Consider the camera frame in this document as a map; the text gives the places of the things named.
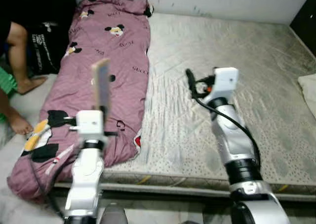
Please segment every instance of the white robotic arm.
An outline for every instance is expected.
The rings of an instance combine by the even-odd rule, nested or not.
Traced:
[[[235,110],[228,104],[236,88],[236,68],[216,68],[214,75],[195,81],[186,70],[189,87],[200,105],[211,112],[212,131],[218,141],[218,151],[226,168],[231,198],[233,224],[289,224],[289,219],[260,174],[260,155],[257,144]],[[203,83],[202,93],[196,85]]]

